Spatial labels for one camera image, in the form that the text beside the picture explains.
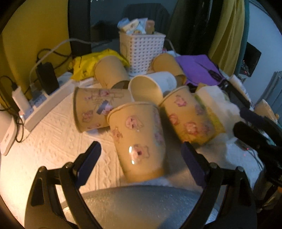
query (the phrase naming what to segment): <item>white cable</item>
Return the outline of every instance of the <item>white cable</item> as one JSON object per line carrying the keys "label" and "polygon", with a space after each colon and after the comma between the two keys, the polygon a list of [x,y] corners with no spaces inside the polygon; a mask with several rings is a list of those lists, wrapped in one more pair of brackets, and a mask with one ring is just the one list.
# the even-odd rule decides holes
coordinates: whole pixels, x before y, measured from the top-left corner
{"label": "white cable", "polygon": [[51,51],[49,51],[48,53],[46,53],[34,66],[33,68],[31,69],[30,73],[29,73],[29,83],[30,83],[30,87],[31,88],[34,88],[33,87],[33,82],[31,80],[31,74],[32,72],[37,68],[37,66],[46,58],[48,57],[51,53],[53,53],[54,51],[56,51],[56,49],[58,49],[61,45],[67,43],[67,42],[71,42],[71,41],[77,41],[77,42],[80,42],[80,43],[83,43],[83,44],[87,44],[87,45],[91,45],[92,43],[95,43],[95,42],[90,42],[90,41],[83,41],[83,40],[80,40],[80,39],[77,39],[77,38],[69,38],[67,40],[64,40],[62,41],[60,44],[58,44],[55,48],[53,48]]}

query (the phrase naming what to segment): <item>paper cup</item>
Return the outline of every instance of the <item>paper cup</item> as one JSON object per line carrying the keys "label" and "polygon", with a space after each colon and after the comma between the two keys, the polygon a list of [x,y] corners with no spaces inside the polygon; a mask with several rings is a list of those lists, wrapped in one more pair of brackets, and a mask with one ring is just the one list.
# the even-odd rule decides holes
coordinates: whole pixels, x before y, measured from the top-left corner
{"label": "paper cup", "polygon": [[163,130],[157,106],[133,102],[108,115],[118,158],[128,182],[142,182],[165,174]]}
{"label": "paper cup", "polygon": [[169,93],[160,104],[182,142],[202,145],[215,134],[206,110],[196,101],[187,86]]}
{"label": "paper cup", "polygon": [[176,80],[169,72],[157,72],[134,77],[128,90],[135,101],[159,104],[163,97],[176,88]]}
{"label": "paper cup", "polygon": [[73,113],[79,132],[107,127],[109,112],[134,101],[126,89],[94,89],[77,87],[73,95]]}
{"label": "paper cup", "polygon": [[121,61],[115,56],[102,58],[94,66],[93,72],[102,88],[128,88],[129,76]]}
{"label": "paper cup", "polygon": [[180,87],[186,83],[186,76],[176,62],[174,57],[168,53],[158,55],[152,63],[154,72],[167,71],[174,75],[177,81],[177,87]]}

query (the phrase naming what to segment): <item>black power adapter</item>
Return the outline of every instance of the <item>black power adapter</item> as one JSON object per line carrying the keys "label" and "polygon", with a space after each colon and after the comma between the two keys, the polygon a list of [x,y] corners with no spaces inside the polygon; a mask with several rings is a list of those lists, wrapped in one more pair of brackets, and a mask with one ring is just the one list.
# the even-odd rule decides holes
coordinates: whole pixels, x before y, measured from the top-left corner
{"label": "black power adapter", "polygon": [[36,74],[42,88],[48,95],[60,87],[53,65],[50,62],[40,63],[36,68]]}

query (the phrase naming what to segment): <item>white basket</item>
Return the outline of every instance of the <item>white basket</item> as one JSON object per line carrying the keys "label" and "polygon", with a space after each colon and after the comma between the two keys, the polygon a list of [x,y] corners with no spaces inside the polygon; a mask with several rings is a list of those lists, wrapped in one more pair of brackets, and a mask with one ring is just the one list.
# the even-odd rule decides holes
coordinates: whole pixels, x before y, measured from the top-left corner
{"label": "white basket", "polygon": [[165,37],[158,32],[152,35],[120,32],[120,53],[129,61],[127,72],[130,76],[152,71],[152,60],[162,53]]}

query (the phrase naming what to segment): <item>purple bag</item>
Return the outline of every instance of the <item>purple bag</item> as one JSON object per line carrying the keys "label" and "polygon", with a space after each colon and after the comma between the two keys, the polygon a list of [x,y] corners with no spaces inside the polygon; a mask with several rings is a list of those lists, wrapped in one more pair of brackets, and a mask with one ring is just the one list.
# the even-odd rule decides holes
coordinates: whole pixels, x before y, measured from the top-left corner
{"label": "purple bag", "polygon": [[175,59],[186,75],[186,85],[191,83],[198,86],[199,83],[204,83],[214,86],[225,79],[207,55],[178,56]]}

